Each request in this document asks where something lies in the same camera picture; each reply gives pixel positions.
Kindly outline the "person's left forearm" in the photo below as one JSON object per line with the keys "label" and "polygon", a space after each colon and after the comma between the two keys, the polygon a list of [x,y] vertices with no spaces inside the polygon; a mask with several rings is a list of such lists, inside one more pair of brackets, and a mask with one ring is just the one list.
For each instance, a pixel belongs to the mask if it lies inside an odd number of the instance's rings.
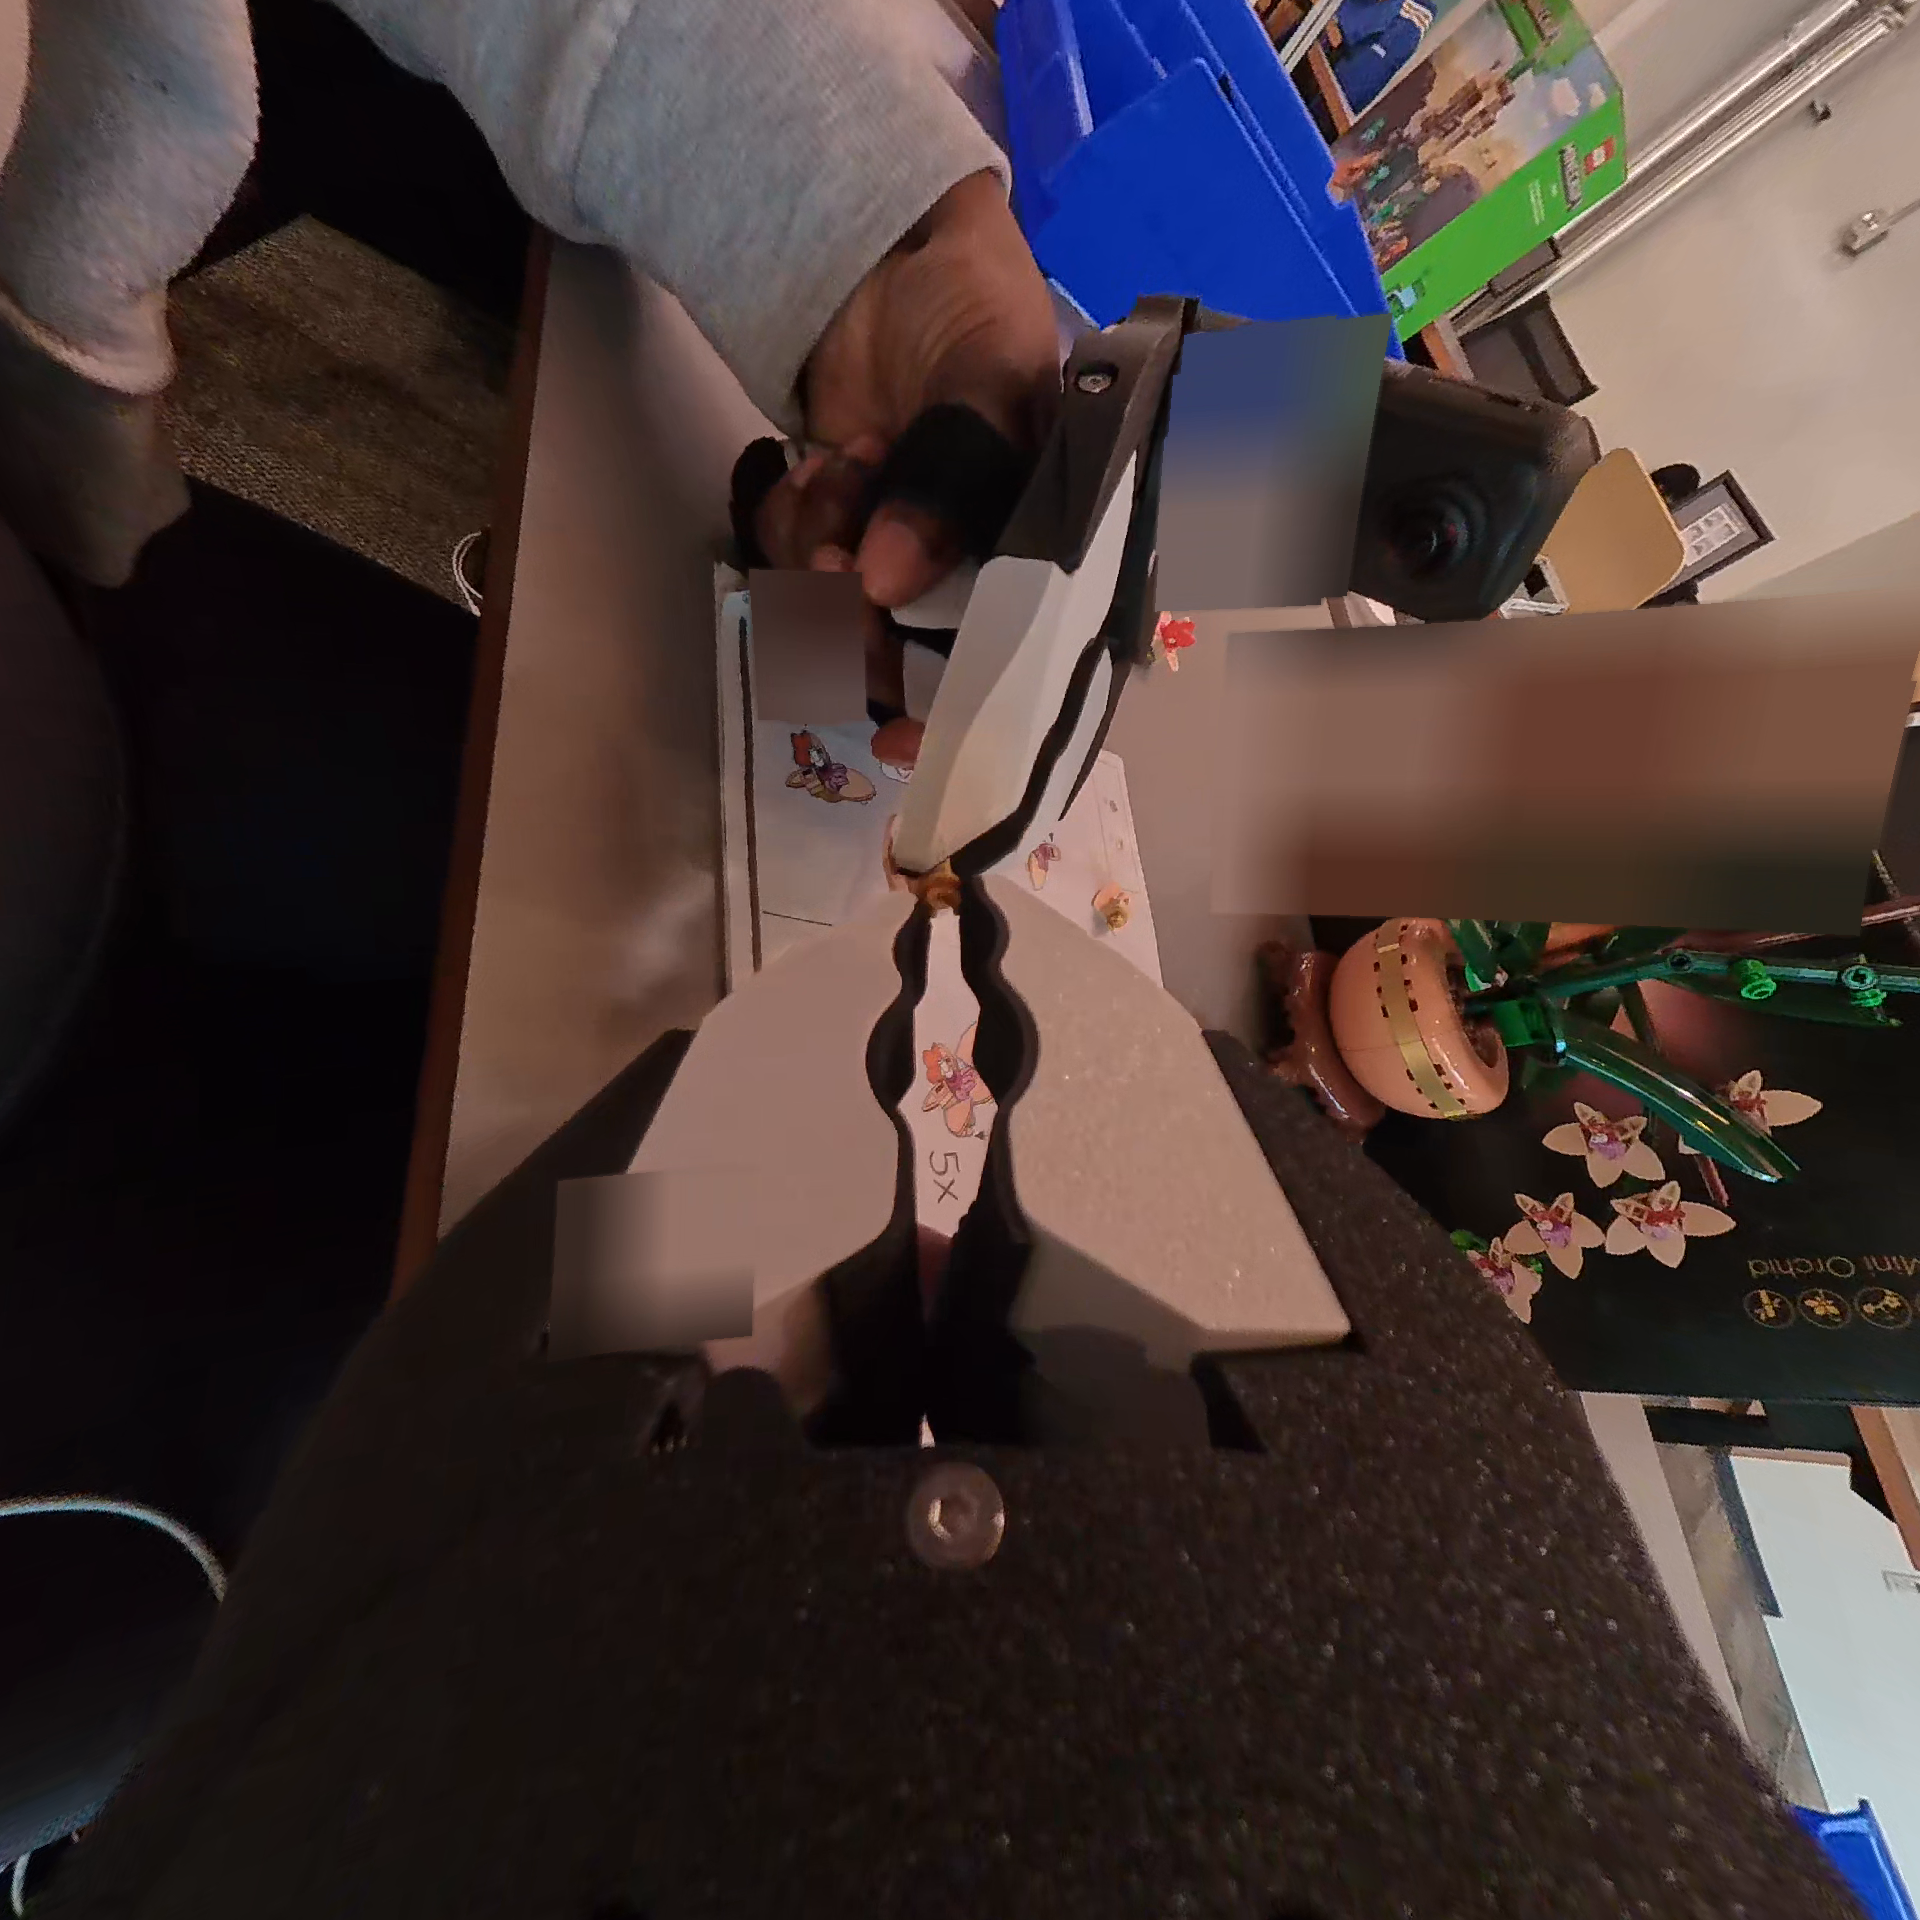
{"label": "person's left forearm", "polygon": [[665,288],[763,416],[953,187],[1012,171],[898,4],[348,3],[542,226]]}

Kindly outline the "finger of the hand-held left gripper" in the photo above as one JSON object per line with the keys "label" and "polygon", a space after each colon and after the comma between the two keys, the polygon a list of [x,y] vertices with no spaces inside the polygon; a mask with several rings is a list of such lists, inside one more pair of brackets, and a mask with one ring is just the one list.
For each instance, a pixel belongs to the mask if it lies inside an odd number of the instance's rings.
{"label": "finger of the hand-held left gripper", "polygon": [[1104,513],[1080,569],[996,561],[980,590],[1003,638],[952,774],[952,870],[1008,867],[1056,827],[1104,750],[1136,671],[1153,542],[1126,497]]}
{"label": "finger of the hand-held left gripper", "polygon": [[901,874],[974,879],[1027,852],[1068,807],[1113,671],[1098,631],[1113,559],[1077,572],[994,559],[977,577],[893,838]]}

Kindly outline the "person's dark shoe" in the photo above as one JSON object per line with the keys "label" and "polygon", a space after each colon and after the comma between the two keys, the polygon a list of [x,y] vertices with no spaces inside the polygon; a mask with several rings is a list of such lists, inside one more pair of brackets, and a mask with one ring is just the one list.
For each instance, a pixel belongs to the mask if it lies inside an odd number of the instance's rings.
{"label": "person's dark shoe", "polygon": [[2,1863],[29,1863],[112,1802],[196,1663],[226,1570],[173,1515],[108,1496],[2,1502]]}

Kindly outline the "person's left hand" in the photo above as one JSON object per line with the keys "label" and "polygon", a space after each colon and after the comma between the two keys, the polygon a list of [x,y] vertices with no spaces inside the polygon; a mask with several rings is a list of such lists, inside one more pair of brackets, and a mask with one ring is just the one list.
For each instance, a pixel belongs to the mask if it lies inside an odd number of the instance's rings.
{"label": "person's left hand", "polygon": [[802,434],[737,472],[757,566],[901,611],[992,554],[1061,404],[1059,329],[996,175],[952,186],[867,272],[800,380]]}

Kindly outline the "person's grey sweatshirt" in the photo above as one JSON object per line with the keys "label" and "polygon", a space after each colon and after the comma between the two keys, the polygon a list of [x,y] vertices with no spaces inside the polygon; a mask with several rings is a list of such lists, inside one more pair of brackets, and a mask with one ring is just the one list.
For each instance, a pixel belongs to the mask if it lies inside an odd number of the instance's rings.
{"label": "person's grey sweatshirt", "polygon": [[254,24],[240,3],[2,16],[5,523],[114,587],[186,513],[170,297],[257,155]]}

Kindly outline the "tan chair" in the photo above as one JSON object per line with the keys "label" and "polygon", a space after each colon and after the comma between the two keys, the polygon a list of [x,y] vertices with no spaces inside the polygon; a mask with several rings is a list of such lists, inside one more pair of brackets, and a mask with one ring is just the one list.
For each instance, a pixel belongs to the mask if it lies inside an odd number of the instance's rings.
{"label": "tan chair", "polygon": [[1572,615],[1638,611],[1681,574],[1686,547],[1629,448],[1603,452],[1574,484],[1540,563]]}

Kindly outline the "black orchid toy box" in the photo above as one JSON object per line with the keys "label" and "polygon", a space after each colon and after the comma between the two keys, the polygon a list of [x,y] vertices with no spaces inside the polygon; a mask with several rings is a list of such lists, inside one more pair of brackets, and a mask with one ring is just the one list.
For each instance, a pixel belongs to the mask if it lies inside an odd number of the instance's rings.
{"label": "black orchid toy box", "polygon": [[[1813,959],[1915,959],[1915,915],[1870,911]],[[1386,1115],[1360,1140],[1504,1297],[1579,1391],[1646,1400],[1915,1404],[1918,1030],[1800,1024],[1649,990],[1658,1043],[1718,1091],[1790,1100],[1795,1176],[1763,1184],[1651,1128],[1667,1180],[1595,1186],[1549,1152],[1578,1115],[1627,1115],[1611,1088],[1525,1088],[1486,1121]]]}

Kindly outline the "white instruction booklet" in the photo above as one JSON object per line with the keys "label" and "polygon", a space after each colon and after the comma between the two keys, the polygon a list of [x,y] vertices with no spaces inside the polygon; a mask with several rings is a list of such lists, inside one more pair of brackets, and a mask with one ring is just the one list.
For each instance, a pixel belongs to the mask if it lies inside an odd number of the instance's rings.
{"label": "white instruction booklet", "polygon": [[[908,770],[873,755],[873,724],[762,722],[740,680],[753,667],[747,579],[721,566],[716,708],[728,870],[728,984],[862,920],[884,894],[882,852]],[[1102,753],[1065,817],[1002,876],[1088,937],[1162,980],[1162,948],[1136,846],[1120,756]],[[977,1068],[977,998],[958,951],[956,916],[928,936],[928,985],[915,1015],[915,1081],[901,1100],[916,1147],[920,1223],[953,1232],[977,1201],[996,1119]]]}

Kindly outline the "black picture frame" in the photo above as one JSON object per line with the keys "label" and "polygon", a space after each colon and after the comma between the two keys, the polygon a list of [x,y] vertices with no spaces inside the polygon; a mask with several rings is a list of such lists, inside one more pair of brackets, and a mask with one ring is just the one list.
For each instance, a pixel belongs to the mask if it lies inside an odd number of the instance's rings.
{"label": "black picture frame", "polygon": [[1646,609],[1697,604],[1705,582],[1772,545],[1774,534],[1730,472],[1705,481],[1690,465],[1668,465],[1649,478],[1683,537],[1685,563]]}

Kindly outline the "white panel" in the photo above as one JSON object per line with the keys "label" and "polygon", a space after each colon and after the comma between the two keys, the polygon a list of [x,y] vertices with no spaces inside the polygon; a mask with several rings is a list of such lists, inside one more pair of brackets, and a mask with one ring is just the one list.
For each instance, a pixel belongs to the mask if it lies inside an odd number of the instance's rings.
{"label": "white panel", "polygon": [[1897,1528],[1837,1462],[1734,1451],[1717,1465],[1741,1619],[1726,1664],[1780,1793],[1870,1806],[1915,1876],[1918,1599]]}

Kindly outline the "brick orchid model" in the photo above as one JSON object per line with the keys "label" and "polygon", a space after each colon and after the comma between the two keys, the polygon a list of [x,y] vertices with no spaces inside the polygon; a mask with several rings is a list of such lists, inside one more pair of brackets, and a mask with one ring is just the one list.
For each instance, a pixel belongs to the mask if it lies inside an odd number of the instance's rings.
{"label": "brick orchid model", "polygon": [[1718,1091],[1658,1043],[1651,988],[1800,1024],[1892,1030],[1915,1002],[1915,959],[1865,948],[1813,959],[1806,934],[1709,934],[1488,920],[1386,920],[1344,954],[1272,943],[1256,959],[1268,1006],[1268,1070],[1309,1092],[1350,1140],[1398,1113],[1465,1122],[1525,1088],[1593,1081],[1622,1119],[1574,1119],[1549,1152],[1590,1164],[1604,1190],[1667,1180],[1649,1130],[1697,1161],[1763,1184],[1795,1176],[1774,1143],[1790,1100],[1749,1074]]}

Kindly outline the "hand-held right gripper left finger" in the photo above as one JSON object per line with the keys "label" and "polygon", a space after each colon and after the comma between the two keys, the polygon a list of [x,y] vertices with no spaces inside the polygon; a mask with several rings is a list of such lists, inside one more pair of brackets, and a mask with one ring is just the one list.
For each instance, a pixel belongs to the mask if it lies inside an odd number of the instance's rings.
{"label": "hand-held right gripper left finger", "polygon": [[930,1234],[901,1113],[928,920],[884,897],[730,994],[632,1164],[632,1334],[769,1374],[818,1442],[928,1439]]}

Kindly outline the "green toy box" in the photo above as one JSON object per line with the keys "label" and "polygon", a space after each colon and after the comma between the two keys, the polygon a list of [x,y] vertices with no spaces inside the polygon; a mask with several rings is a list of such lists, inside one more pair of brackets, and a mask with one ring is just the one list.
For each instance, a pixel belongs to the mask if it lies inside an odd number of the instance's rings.
{"label": "green toy box", "polygon": [[1625,96],[1572,3],[1342,4],[1328,74],[1336,193],[1403,346],[1625,184]]}

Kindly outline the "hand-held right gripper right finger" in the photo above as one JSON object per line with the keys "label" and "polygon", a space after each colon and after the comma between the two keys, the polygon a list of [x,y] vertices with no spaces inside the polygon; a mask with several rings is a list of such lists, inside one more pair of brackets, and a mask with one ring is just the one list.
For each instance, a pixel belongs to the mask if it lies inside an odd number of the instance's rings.
{"label": "hand-held right gripper right finger", "polygon": [[928,1322],[937,1442],[1206,1442],[1224,1361],[1353,1334],[1202,1027],[1003,879],[963,894],[996,1100]]}

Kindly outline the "blue storage bin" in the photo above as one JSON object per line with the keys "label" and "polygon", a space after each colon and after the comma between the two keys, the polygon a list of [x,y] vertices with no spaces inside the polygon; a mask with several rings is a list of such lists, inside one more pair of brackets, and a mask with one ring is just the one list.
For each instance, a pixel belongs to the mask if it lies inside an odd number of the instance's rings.
{"label": "blue storage bin", "polygon": [[1037,212],[1147,177],[1328,193],[1332,155],[1256,4],[1010,3],[996,48],[1014,186]]}
{"label": "blue storage bin", "polygon": [[1884,1826],[1865,1799],[1840,1811],[1793,1806],[1793,1816],[1840,1875],[1862,1916],[1918,1918],[1918,1904],[1896,1863]]}
{"label": "blue storage bin", "polygon": [[1403,350],[1380,291],[1362,292],[1309,231],[1288,180],[1202,63],[1084,137],[1027,230],[1048,279],[1096,324],[1141,297],[1185,297],[1232,320],[1369,320]]}

